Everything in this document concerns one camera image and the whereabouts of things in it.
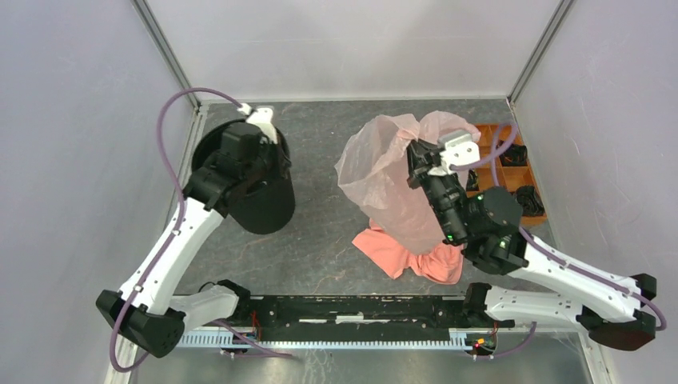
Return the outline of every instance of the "translucent trash bag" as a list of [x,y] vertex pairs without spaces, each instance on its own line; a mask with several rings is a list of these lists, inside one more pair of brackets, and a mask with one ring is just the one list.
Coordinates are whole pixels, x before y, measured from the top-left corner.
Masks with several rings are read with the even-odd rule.
[[[346,143],[337,170],[346,196],[387,234],[413,254],[426,254],[443,233],[421,188],[407,185],[406,148],[420,138],[436,143],[455,130],[466,130],[477,142],[481,132],[449,112],[431,112],[418,122],[413,115],[377,116]],[[462,186],[468,172],[459,174]]]

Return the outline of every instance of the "folded cloth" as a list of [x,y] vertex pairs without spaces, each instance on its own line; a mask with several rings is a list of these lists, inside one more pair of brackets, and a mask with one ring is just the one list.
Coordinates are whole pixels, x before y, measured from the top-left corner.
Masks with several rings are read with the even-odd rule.
[[461,247],[442,242],[427,254],[413,254],[369,220],[369,229],[353,239],[353,244],[386,272],[398,278],[405,268],[440,284],[456,284],[461,276]]

